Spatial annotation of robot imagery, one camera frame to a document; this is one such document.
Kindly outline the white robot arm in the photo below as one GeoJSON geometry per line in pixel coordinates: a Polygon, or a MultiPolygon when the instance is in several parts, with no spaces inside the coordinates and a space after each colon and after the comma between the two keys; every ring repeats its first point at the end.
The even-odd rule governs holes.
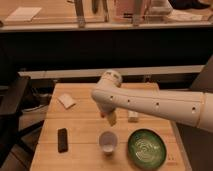
{"type": "Polygon", "coordinates": [[[106,70],[91,91],[102,115],[116,108],[175,121],[213,133],[213,93],[122,88],[122,76],[106,70]]]}

